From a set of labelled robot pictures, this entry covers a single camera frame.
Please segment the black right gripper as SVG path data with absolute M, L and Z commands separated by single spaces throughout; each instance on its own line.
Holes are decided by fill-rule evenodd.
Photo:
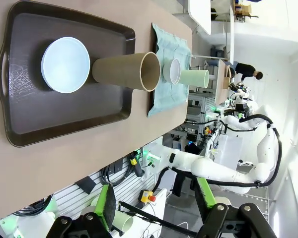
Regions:
M 234 101 L 235 109 L 238 112 L 247 112 L 249 111 L 249 106 L 247 104 L 247 100 L 243 98 L 236 98 Z

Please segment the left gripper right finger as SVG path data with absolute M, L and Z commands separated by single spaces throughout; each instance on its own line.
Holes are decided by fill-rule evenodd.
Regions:
M 235 238 L 275 238 L 276 235 L 258 206 L 245 203 L 236 208 L 216 202 L 205 178 L 194 179 L 195 199 L 203 225 L 197 238 L 219 238 L 233 234 Z

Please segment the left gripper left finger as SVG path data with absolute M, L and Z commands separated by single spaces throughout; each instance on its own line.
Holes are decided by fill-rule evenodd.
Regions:
M 77 219 L 60 216 L 52 224 L 48 238 L 110 238 L 116 198 L 112 185 L 104 185 L 96 206 Z

